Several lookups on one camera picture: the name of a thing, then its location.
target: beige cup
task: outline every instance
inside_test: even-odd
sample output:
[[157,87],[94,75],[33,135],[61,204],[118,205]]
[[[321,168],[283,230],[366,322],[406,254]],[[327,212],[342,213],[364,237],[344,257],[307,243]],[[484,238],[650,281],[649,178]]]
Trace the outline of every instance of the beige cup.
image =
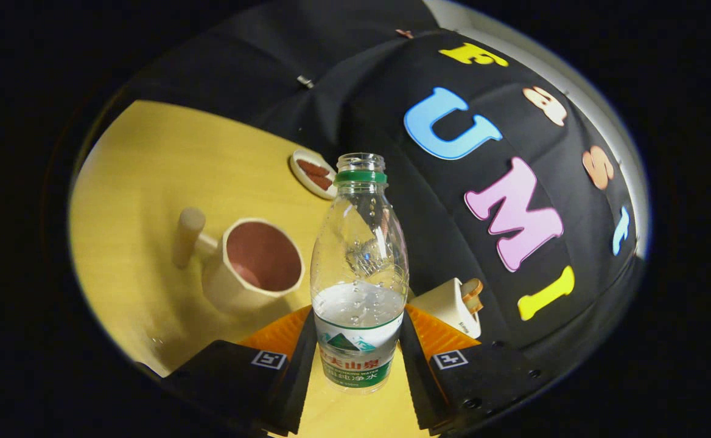
[[219,241],[203,235],[203,214],[180,214],[175,264],[184,267],[194,247],[208,253],[203,294],[222,313],[246,313],[299,288],[304,263],[299,248],[280,228],[255,217],[239,219]]

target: yellow table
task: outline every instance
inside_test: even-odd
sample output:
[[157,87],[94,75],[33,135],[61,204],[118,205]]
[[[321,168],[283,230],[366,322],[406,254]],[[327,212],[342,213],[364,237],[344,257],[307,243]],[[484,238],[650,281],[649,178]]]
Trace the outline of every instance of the yellow table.
[[[309,261],[330,201],[291,173],[293,142],[202,111],[133,103],[99,139],[77,178],[71,246],[85,297],[131,360],[162,377],[217,339],[241,341],[289,311],[309,305]],[[201,290],[202,262],[172,264],[177,218],[202,209],[205,233],[219,238],[239,217],[263,217],[293,238],[306,272],[265,311],[233,318]],[[331,388],[316,355],[299,435],[428,436],[418,429],[402,353],[387,384],[356,396]]]

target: pink letter m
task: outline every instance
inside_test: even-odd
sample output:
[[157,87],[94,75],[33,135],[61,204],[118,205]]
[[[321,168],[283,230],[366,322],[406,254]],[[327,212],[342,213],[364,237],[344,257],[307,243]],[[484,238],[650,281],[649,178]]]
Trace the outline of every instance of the pink letter m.
[[531,167],[520,158],[512,159],[512,170],[484,191],[466,192],[464,201],[472,213],[484,221],[489,209],[504,200],[488,232],[491,235],[520,230],[512,238],[497,242],[502,263],[509,272],[520,268],[520,262],[535,252],[551,238],[564,233],[561,217],[554,208],[528,211],[528,202],[534,194],[537,177]]

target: black cloth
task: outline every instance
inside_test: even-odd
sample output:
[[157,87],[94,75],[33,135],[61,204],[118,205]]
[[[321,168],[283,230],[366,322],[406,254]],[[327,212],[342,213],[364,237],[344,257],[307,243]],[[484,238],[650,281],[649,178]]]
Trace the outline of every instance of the black cloth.
[[[617,161],[587,117],[536,72],[506,53],[438,27],[420,0],[400,2],[270,2],[242,12],[186,42],[140,72],[121,92],[113,114],[136,99],[208,111],[285,137],[320,152],[334,165],[342,153],[385,157],[388,199],[407,242],[410,286],[422,292],[451,277],[485,280],[481,341],[508,341],[557,374],[589,354],[631,301],[641,260],[634,256],[634,221],[612,255],[621,207],[634,217]],[[412,39],[395,30],[411,30]],[[509,62],[464,64],[441,49],[471,43]],[[313,81],[303,86],[297,77]],[[442,86],[469,103],[434,125],[452,139],[487,117],[503,134],[454,161],[433,157],[408,135],[403,117]],[[554,125],[522,94],[539,86],[564,105]],[[595,187],[581,163],[593,145],[615,167],[606,190]],[[538,179],[529,209],[553,207],[564,233],[509,272],[497,241],[466,207],[520,157]],[[575,272],[572,294],[522,321],[517,300],[561,275]]]

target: small cup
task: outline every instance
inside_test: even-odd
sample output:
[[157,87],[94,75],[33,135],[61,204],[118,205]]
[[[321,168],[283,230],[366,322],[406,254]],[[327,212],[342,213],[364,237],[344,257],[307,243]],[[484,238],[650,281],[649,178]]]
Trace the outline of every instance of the small cup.
[[480,317],[466,308],[461,299],[461,280],[458,278],[452,278],[421,296],[414,297],[409,304],[436,316],[470,338],[480,337]]
[[201,275],[222,313],[253,311],[299,288],[304,263],[289,236],[264,219],[243,218],[223,233]]

